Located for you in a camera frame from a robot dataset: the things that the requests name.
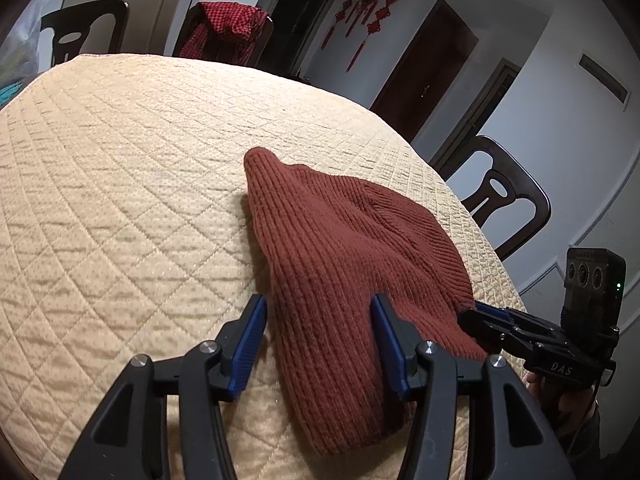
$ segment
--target folded fabric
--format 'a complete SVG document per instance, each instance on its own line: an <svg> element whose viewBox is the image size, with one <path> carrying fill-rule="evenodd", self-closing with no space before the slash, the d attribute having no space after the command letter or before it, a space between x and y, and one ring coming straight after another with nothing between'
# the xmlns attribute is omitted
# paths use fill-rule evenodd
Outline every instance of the folded fabric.
<svg viewBox="0 0 640 480"><path fill-rule="evenodd" d="M254 51L267 13L236 2L200 2L207 20L199 23L179 57L246 65Z"/></svg>
<svg viewBox="0 0 640 480"><path fill-rule="evenodd" d="M369 313L376 293L422 336L485 357L456 322L473 305L471 283L430 211L378 184L285 165L265 148L246 153L244 170L270 268L276 356L317 453L370 446L410 416L383 381Z"/></svg>

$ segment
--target metal screw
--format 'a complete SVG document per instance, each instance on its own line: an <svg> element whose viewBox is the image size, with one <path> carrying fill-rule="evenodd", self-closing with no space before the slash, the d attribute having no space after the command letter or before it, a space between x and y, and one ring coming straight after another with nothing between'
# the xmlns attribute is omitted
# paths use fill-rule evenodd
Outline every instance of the metal screw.
<svg viewBox="0 0 640 480"><path fill-rule="evenodd" d="M418 345L418 352L421 354L431 355L438 351L438 345L433 341L422 341Z"/></svg>
<svg viewBox="0 0 640 480"><path fill-rule="evenodd" d="M146 366L146 364L149 362L149 356L144 354L137 354L137 355L134 355L131 358L131 361L129 362L131 363L131 366L135 366L136 368L142 368L143 366Z"/></svg>
<svg viewBox="0 0 640 480"><path fill-rule="evenodd" d="M203 354L213 354L218 351L218 343L212 340L203 341L200 343L200 351Z"/></svg>
<svg viewBox="0 0 640 480"><path fill-rule="evenodd" d="M503 368L504 365L507 364L507 359L505 359L501 355L494 354L489 356L489 362L491 363L491 366L494 368Z"/></svg>

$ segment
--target chair backrest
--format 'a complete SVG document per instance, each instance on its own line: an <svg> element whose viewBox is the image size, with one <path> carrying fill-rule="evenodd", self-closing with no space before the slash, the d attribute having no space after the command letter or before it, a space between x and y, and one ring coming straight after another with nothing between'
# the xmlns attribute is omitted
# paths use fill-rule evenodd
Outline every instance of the chair backrest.
<svg viewBox="0 0 640 480"><path fill-rule="evenodd" d="M105 14L112 14L116 19L108 53L117 54L122 46L124 29L129 17L129 6L126 2L122 0L95 0L54 10L43 16L40 30L52 28L54 31L53 65L68 61L80 54L80 49L89 35L92 23ZM79 32L80 37L68 43L60 43L61 38L73 32Z"/></svg>
<svg viewBox="0 0 640 480"><path fill-rule="evenodd" d="M202 23L206 20L204 15L204 10L200 5L194 5L187 11L186 16L184 17L184 21L182 22L182 27L180 28L180 32L178 33L178 39L175 41L174 46L174 54L173 57L178 57L180 51L184 47L184 44L193 34L193 31L196 29L199 23ZM273 33L273 21L270 16L267 16L267 19L264 21L264 25L262 27L262 31L260 33L260 37L255 44L254 51L249 56L249 60L247 61L246 66L254 68L258 64L258 60L264 51L264 48L267 46L267 42Z"/></svg>
<svg viewBox="0 0 640 480"><path fill-rule="evenodd" d="M478 209L473 214L478 226L482 227L493 212L513 204L518 198L526 198L536 207L533 218L495 250L500 260L504 261L549 222L551 203L540 185L518 161L489 137L475 136L461 146L456 154L458 163L455 171L475 152L485 152L493 160L491 169L484 175L478 190L462 201L462 205L469 212ZM497 180L506 190L507 196L500 195L492 186L491 180Z"/></svg>

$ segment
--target round table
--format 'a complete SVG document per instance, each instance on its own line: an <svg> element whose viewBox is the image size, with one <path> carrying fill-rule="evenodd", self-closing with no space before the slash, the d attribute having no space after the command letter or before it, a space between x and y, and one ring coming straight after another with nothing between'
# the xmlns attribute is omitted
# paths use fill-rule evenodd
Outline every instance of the round table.
<svg viewBox="0 0 640 480"><path fill-rule="evenodd" d="M252 146L422 204L458 248L476 300L523 308L442 179L361 106L249 68L80 56L0 112L0 428L40 480L57 478L132 355L183 354L268 287L242 166ZM179 479L177 399L169 404ZM463 477L467 415L461 400L452 478ZM407 439L404 430L314 456L271 344L224 417L239 479L394 479Z"/></svg>

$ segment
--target quilted tablecloth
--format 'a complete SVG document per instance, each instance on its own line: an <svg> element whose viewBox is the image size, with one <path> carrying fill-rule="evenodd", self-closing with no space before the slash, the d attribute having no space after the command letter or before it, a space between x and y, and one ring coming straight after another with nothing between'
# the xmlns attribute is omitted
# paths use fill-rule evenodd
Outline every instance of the quilted tablecloth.
<svg viewBox="0 0 640 480"><path fill-rule="evenodd" d="M249 68L78 57L0 112L0 428L39 479L57 478L133 354L183 354L268 290L242 168L252 146L426 206L458 247L476 299L522 308L471 216L368 110ZM463 477L466 416L462 400L452 478ZM314 456L268 332L224 417L241 480L393 479L408 435ZM183 478L175 398L168 418L172 478Z"/></svg>

